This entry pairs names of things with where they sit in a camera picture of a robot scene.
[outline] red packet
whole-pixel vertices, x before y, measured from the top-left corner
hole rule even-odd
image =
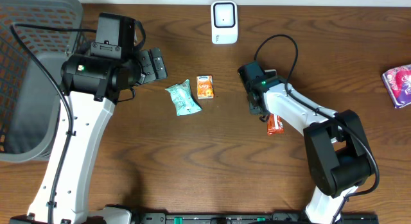
[[[284,128],[283,123],[281,122],[281,118],[275,114],[270,114],[270,118],[268,119],[267,123],[267,134],[274,135],[283,133]]]

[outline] robotic arm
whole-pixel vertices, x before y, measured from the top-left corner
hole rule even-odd
[[[275,215],[140,214],[136,218],[130,210],[119,207],[106,207],[89,213],[92,169],[104,129],[119,102],[120,91],[146,83],[147,79],[160,80],[166,76],[159,49],[140,51],[141,46],[130,45],[134,41],[136,22],[128,17],[102,13],[96,41],[91,45],[91,55],[74,54],[62,66],[60,87],[72,110],[74,125],[57,184],[53,217],[52,220],[48,217],[48,202],[67,135],[68,118],[64,106],[60,109],[57,135],[42,185],[27,215],[14,217],[10,223],[182,224],[183,220],[191,224],[250,224],[261,220],[275,222],[278,218]],[[311,177],[317,187],[303,214],[295,220],[289,217],[285,220],[288,223],[325,224],[340,220],[339,210],[345,202],[344,197],[355,192],[373,174],[364,149],[341,127],[287,95],[285,80],[277,76],[275,71],[265,72],[257,62],[252,62],[242,66],[238,73],[252,111],[262,115],[277,114],[304,136]],[[306,105],[319,107],[296,92],[290,84],[288,88]],[[321,108],[321,111],[366,140],[361,122],[354,112],[348,110],[339,114],[326,108]],[[337,141],[345,141],[347,146],[335,151],[333,143]],[[97,221],[91,222],[91,218],[97,218]],[[350,223],[362,223],[361,219],[351,220]],[[367,223],[378,223],[373,220]]]

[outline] pink and purple packet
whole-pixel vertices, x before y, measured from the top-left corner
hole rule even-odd
[[[396,108],[411,104],[411,64],[388,70],[382,79]]]

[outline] wooden table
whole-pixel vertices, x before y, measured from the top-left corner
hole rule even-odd
[[[84,5],[85,27],[96,28],[100,12],[142,21],[144,48],[161,48],[169,77],[116,107],[91,180],[91,210],[106,203],[168,212],[303,209],[315,187],[303,138],[285,122],[285,134],[268,137],[249,114],[237,74],[267,37],[285,33],[300,51],[293,86],[325,107],[354,110],[380,166],[378,190],[352,198],[344,211],[410,222],[411,107],[394,109],[381,74],[411,63],[411,9],[239,6],[240,36],[226,46],[211,43],[209,6]],[[272,40],[259,61],[286,76],[293,55],[288,40]],[[214,76],[215,99],[177,117],[164,88],[190,79],[195,93],[203,74]],[[0,163],[0,223],[26,213],[46,164]]]

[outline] snack package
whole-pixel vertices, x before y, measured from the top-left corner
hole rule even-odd
[[[267,123],[267,134],[274,135],[283,133],[284,128],[283,123],[281,122],[281,118],[275,114],[270,114],[270,118],[268,119]]]
[[[189,115],[201,111],[193,98],[191,97],[190,80],[186,80],[182,84],[176,84],[166,89],[171,96],[171,100],[175,105],[177,116]]]
[[[411,104],[411,64],[388,70],[382,79],[395,108]]]
[[[197,76],[197,98],[214,98],[213,76]]]

